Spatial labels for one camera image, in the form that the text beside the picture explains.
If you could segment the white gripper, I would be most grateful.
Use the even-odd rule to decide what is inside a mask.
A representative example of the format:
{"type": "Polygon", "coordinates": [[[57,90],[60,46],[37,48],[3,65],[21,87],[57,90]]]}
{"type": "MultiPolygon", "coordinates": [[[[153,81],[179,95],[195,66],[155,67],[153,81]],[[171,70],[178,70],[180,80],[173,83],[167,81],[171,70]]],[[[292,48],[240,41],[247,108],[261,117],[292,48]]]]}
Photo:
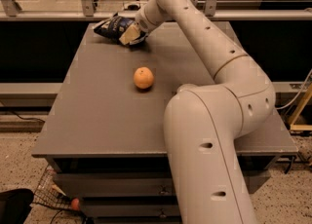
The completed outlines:
{"type": "Polygon", "coordinates": [[[149,0],[136,13],[136,24],[131,24],[121,35],[119,41],[123,45],[135,44],[140,38],[140,31],[151,33],[162,23],[170,19],[169,15],[157,4],[156,0],[149,0]]]}

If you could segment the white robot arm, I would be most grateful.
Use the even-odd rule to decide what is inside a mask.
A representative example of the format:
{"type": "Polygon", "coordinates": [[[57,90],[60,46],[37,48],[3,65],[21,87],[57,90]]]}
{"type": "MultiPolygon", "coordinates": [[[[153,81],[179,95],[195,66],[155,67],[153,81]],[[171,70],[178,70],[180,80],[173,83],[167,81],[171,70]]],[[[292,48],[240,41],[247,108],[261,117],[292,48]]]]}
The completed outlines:
{"type": "Polygon", "coordinates": [[[164,136],[183,224],[257,224],[234,141],[272,114],[272,82],[246,51],[197,10],[197,0],[149,0],[123,43],[173,19],[213,83],[181,86],[164,114],[164,136]]]}

